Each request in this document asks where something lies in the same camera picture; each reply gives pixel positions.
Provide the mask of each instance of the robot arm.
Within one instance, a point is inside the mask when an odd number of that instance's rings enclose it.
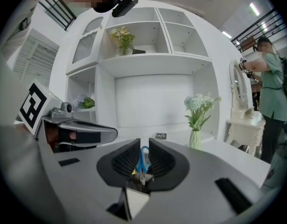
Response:
[[[94,147],[112,142],[118,135],[114,128],[73,118],[71,104],[63,103],[36,79],[29,87],[29,94],[20,108],[19,117],[36,138],[40,132],[44,132],[47,138],[48,124],[56,126],[60,145]],[[71,132],[76,133],[76,139],[70,139]]]

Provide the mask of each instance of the small sign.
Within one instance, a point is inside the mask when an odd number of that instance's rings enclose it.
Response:
[[[156,133],[154,138],[159,140],[165,140],[167,138],[167,133]]]

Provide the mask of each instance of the white vase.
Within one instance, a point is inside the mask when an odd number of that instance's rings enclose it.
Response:
[[[189,147],[201,150],[200,131],[191,131]]]

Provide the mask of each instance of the white vanity table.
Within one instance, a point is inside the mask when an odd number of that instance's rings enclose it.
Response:
[[[248,153],[252,156],[255,154],[256,147],[260,146],[265,119],[258,111],[253,116],[246,116],[244,119],[228,119],[226,121],[231,125],[227,143],[231,144],[234,140],[237,142],[233,146],[247,145]]]
[[[226,122],[231,125],[227,143],[238,148],[241,145],[249,147],[248,153],[255,154],[256,147],[260,145],[265,126],[265,119],[258,111],[248,104],[246,83],[243,73],[235,61],[230,63],[232,109],[231,119]]]

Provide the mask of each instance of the camera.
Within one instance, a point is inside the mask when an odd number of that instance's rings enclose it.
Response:
[[[112,11],[112,16],[121,17],[126,15],[137,3],[138,0],[122,0]]]

